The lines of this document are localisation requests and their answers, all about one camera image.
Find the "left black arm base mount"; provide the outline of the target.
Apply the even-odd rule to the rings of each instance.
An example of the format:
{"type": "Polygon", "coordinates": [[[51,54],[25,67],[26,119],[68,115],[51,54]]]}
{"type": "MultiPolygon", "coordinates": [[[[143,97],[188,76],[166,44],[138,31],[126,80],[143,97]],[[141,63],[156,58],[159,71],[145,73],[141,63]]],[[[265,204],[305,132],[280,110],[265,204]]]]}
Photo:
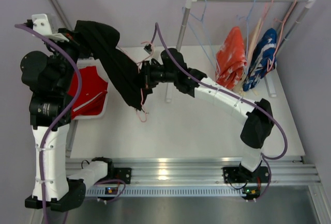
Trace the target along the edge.
{"type": "Polygon", "coordinates": [[[126,184],[131,183],[131,173],[132,173],[132,168],[113,168],[111,171],[107,174],[106,177],[104,177],[105,180],[122,180],[126,184]]]}

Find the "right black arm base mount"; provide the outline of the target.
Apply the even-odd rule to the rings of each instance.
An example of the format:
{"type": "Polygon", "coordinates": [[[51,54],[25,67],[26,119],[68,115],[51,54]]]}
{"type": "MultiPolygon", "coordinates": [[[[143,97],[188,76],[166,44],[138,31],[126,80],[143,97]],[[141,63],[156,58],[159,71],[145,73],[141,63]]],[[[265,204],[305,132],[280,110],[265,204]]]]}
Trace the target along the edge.
{"type": "Polygon", "coordinates": [[[257,168],[254,172],[250,172],[242,166],[223,167],[223,177],[225,183],[257,183],[258,178],[261,183],[267,183],[271,173],[265,166],[257,168]]]}

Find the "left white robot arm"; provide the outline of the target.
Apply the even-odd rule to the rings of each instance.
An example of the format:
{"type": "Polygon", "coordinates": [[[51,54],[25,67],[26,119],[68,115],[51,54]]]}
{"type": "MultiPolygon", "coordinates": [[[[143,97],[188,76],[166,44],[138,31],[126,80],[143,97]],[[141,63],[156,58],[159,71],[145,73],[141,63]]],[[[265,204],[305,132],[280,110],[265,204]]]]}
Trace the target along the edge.
{"type": "Polygon", "coordinates": [[[114,176],[110,158],[96,157],[80,172],[66,175],[66,141],[71,107],[82,80],[77,67],[80,47],[72,41],[49,39],[25,24],[16,28],[40,38],[53,53],[33,51],[21,60],[22,82],[32,91],[30,125],[35,139],[36,177],[26,208],[67,212],[82,205],[86,191],[114,176]]]}

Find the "black trousers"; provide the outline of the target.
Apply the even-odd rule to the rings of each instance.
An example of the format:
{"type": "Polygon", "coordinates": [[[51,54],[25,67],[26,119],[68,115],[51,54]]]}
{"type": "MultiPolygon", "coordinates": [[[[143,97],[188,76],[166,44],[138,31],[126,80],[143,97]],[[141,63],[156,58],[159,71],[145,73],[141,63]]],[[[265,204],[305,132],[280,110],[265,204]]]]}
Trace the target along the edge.
{"type": "MultiPolygon", "coordinates": [[[[141,85],[136,63],[121,52],[116,46],[120,33],[115,28],[95,22],[78,20],[74,31],[81,36],[84,46],[88,48],[95,59],[100,60],[108,78],[120,93],[125,103],[141,111],[141,85]]],[[[143,90],[143,100],[146,101],[149,90],[143,90]]]]}

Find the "red trousers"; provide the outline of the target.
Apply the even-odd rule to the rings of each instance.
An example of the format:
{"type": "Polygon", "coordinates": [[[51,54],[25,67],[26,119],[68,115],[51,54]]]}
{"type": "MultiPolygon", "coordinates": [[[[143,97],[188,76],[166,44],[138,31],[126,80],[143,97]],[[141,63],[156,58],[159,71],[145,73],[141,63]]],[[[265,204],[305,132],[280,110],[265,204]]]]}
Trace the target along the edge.
{"type": "Polygon", "coordinates": [[[71,119],[99,117],[107,97],[108,82],[98,74],[96,66],[79,69],[82,77],[80,94],[72,106],[71,119]]]}

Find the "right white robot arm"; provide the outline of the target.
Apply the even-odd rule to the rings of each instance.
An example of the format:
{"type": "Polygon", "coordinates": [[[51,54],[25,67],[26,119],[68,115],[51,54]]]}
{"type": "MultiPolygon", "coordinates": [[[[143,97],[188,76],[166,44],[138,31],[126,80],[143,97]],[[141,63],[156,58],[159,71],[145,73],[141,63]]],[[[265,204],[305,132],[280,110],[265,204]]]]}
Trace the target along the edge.
{"type": "Polygon", "coordinates": [[[149,93],[159,83],[173,83],[176,89],[195,99],[221,108],[243,125],[240,139],[244,143],[243,158],[232,182],[248,182],[257,177],[262,163],[261,149],[274,123],[268,100],[251,101],[218,85],[207,74],[187,66],[175,48],[161,53],[162,62],[152,58],[142,63],[140,80],[149,93]]]}

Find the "pink hanger of black trousers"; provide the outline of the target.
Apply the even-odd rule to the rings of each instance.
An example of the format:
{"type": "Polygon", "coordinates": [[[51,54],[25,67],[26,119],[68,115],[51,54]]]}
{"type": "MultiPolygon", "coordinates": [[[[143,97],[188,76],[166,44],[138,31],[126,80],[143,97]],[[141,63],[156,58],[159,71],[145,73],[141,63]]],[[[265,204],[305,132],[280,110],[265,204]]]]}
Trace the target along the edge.
{"type": "MultiPolygon", "coordinates": [[[[119,49],[121,52],[123,52],[125,55],[127,55],[131,60],[133,60],[127,53],[126,50],[122,49],[119,45],[116,46],[117,49],[119,49]]],[[[151,54],[151,55],[148,55],[146,58],[142,59],[141,61],[139,62],[136,62],[135,60],[133,60],[137,67],[138,67],[138,72],[140,72],[141,70],[141,66],[143,64],[144,61],[148,60],[149,58],[152,58],[154,55],[151,54]]],[[[144,119],[140,116],[140,114],[138,113],[138,110],[136,109],[136,115],[137,117],[139,118],[140,122],[141,123],[145,123],[147,121],[147,115],[148,115],[148,112],[145,111],[145,108],[144,108],[144,100],[143,100],[143,90],[140,89],[140,93],[141,93],[141,102],[140,102],[140,105],[141,105],[141,111],[144,113],[144,119]]]]}

